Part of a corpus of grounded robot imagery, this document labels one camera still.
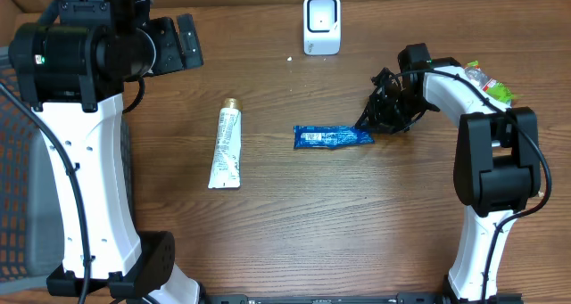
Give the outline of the blue snack wrapper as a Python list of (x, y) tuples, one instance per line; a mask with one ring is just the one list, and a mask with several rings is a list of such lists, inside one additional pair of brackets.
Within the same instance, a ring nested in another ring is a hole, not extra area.
[(338, 149), (374, 142), (368, 132), (355, 127), (294, 126), (294, 149)]

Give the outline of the green snack bag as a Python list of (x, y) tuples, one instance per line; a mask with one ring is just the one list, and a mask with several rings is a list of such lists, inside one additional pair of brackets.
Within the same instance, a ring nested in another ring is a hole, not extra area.
[(511, 105), (512, 101), (517, 98), (503, 83), (486, 75), (480, 68), (478, 61), (469, 62), (465, 66), (464, 71), (468, 79), (476, 87), (486, 92), (498, 102)]

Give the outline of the white tube with gold cap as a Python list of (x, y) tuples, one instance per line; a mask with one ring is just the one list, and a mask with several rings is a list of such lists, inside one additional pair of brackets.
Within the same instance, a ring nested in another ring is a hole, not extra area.
[(242, 104), (235, 98), (227, 98), (219, 112), (209, 189), (235, 189), (241, 186), (241, 151)]

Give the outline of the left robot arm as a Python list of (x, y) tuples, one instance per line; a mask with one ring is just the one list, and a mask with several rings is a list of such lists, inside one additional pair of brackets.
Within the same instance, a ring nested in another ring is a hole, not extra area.
[(198, 304), (202, 286), (176, 265), (167, 231), (137, 231), (122, 159), (124, 86), (199, 65), (151, 0), (53, 0), (21, 25), (8, 48), (13, 104), (41, 130), (64, 246), (47, 277), (53, 296), (84, 302), (108, 289), (116, 300)]

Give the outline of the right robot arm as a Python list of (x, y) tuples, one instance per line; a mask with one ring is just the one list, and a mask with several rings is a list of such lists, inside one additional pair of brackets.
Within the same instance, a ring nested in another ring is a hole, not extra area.
[(445, 303), (518, 303), (501, 296), (497, 274), (509, 233), (541, 186), (537, 120), (478, 87), (451, 58), (382, 69), (355, 126), (380, 134), (406, 132), (427, 111), (457, 127), (455, 192), (464, 205), (459, 250), (444, 277)]

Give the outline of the white barcode scanner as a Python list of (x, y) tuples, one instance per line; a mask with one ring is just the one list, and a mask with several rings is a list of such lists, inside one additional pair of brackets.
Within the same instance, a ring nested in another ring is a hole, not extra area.
[(340, 0), (304, 0), (303, 48), (307, 55), (338, 54), (341, 46)]

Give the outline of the grey plastic basket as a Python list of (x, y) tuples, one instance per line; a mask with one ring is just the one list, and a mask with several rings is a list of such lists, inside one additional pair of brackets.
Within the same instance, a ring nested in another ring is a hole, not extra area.
[[(47, 103), (39, 117), (76, 167), (88, 219), (91, 281), (126, 275), (141, 254), (129, 213), (130, 142), (117, 94), (94, 113)], [(56, 268), (84, 273), (75, 198), (62, 160), (39, 129), (1, 100), (1, 293), (43, 288)]]

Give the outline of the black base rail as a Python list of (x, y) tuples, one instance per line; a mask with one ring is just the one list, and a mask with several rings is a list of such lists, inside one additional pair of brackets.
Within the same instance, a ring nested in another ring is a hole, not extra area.
[(205, 295), (199, 304), (468, 304), (465, 300), (431, 292), (401, 292), (390, 296), (248, 297), (243, 294)]

